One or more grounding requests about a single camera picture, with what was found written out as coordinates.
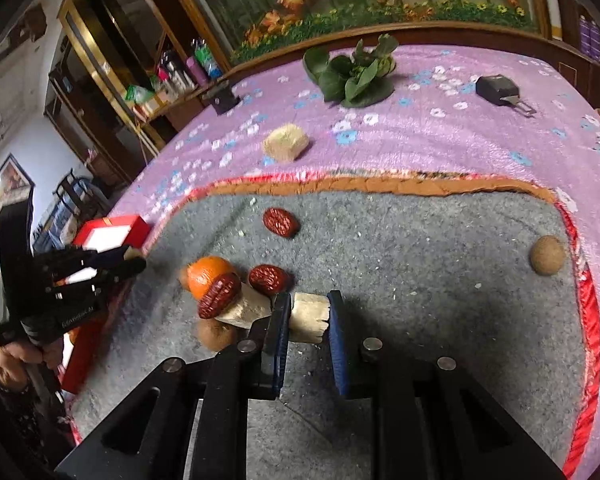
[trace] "robotic hand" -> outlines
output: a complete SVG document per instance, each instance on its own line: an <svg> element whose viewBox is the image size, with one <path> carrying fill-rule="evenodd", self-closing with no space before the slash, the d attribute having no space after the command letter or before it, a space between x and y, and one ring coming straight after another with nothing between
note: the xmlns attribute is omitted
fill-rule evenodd
<svg viewBox="0 0 600 480"><path fill-rule="evenodd" d="M555 463L456 362L407 360L361 338L340 292L331 303L334 380L371 398L374 480L564 480ZM202 401L190 479L244 480L248 399L274 400L285 375L289 294L214 358L163 361L56 472L75 480L180 479Z"/></svg>

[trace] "blue gripper pad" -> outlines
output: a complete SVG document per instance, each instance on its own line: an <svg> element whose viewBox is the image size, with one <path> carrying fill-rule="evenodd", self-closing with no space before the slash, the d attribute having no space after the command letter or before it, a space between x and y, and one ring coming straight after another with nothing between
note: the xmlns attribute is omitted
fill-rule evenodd
<svg viewBox="0 0 600 480"><path fill-rule="evenodd" d="M329 346L333 378L341 396L363 399L372 395L374 386L370 366L362 361L358 350L362 337L351 316L347 315L339 290L327 294L331 304L329 313Z"/></svg>

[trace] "brown round ball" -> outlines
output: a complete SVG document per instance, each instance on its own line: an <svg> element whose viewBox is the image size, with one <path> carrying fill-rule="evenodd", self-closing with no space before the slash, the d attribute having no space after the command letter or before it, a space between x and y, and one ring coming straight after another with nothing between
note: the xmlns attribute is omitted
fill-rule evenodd
<svg viewBox="0 0 600 480"><path fill-rule="evenodd" d="M555 236L542 236L529 251L529 262L540 276L551 276L564 264L566 254L560 240Z"/></svg>
<svg viewBox="0 0 600 480"><path fill-rule="evenodd" d="M238 329L217 319L200 319L198 339L203 347L219 352L238 341Z"/></svg>
<svg viewBox="0 0 600 480"><path fill-rule="evenodd" d="M189 290L189 275L187 274L187 267L182 267L178 273L178 281L184 290Z"/></svg>

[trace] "green vegetable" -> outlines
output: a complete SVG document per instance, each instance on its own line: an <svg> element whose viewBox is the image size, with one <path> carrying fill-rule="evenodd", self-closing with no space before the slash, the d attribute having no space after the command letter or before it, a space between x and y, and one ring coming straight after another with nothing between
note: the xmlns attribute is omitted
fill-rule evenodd
<svg viewBox="0 0 600 480"><path fill-rule="evenodd" d="M394 91L394 85L384 76L395 70L391 53L398 42L388 34L378 38L378 46L368 52L362 40L352 58L336 56L322 47L313 47L304 53L302 63L309 78L322 91L325 102L340 102L348 108L363 108L380 102Z"/></svg>
<svg viewBox="0 0 600 480"><path fill-rule="evenodd" d="M310 48L302 57L302 65L309 79L318 84L320 74L327 69L329 53L323 48Z"/></svg>

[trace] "orange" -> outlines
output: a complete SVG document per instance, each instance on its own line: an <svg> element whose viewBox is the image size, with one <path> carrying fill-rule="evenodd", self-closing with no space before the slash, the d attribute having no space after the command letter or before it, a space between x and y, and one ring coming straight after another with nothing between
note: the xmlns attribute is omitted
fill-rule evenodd
<svg viewBox="0 0 600 480"><path fill-rule="evenodd" d="M220 256L205 256L187 267L187 285L193 297L200 300L221 274L235 272L234 266Z"/></svg>

